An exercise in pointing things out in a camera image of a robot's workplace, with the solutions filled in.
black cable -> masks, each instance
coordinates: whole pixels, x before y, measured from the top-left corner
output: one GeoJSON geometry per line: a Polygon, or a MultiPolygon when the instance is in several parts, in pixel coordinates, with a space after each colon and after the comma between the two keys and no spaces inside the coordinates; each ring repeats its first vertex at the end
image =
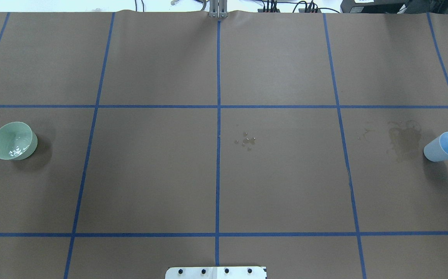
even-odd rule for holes
{"type": "Polygon", "coordinates": [[[305,9],[308,9],[308,3],[306,1],[300,1],[298,3],[296,3],[296,6],[293,9],[293,12],[296,10],[296,7],[298,7],[298,5],[300,5],[301,3],[305,3],[305,9]]]}
{"type": "Polygon", "coordinates": [[[335,9],[331,9],[331,8],[317,8],[314,11],[317,12],[318,10],[324,10],[324,9],[325,10],[333,10],[333,11],[337,12],[338,14],[340,14],[340,12],[336,11],[335,9]]]}

